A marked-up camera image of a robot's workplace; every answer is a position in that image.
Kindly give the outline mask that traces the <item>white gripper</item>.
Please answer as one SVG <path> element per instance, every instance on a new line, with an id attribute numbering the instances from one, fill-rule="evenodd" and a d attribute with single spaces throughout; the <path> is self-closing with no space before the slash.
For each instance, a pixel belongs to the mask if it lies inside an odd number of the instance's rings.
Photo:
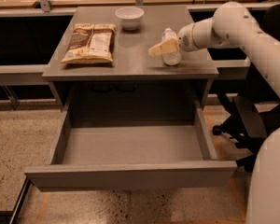
<path id="1" fill-rule="evenodd" d="M 211 18 L 193 22 L 184 26 L 176 38 L 168 38 L 151 47 L 148 54 L 151 56 L 160 56 L 162 54 L 174 53 L 179 51 L 179 46 L 186 52 L 200 49 L 215 48 L 219 45 L 219 36 L 213 30 L 213 21 Z"/>

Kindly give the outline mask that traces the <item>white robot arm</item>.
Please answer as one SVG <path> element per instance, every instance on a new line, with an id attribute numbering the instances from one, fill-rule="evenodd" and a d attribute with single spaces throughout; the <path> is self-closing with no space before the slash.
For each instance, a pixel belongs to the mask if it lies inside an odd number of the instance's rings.
<path id="1" fill-rule="evenodd" d="M 280 98 L 280 42 L 265 33 L 242 4 L 227 2 L 206 20 L 192 22 L 148 53 L 234 46 L 245 53 Z M 280 224 L 280 127 L 265 139 L 251 176 L 245 224 Z"/>

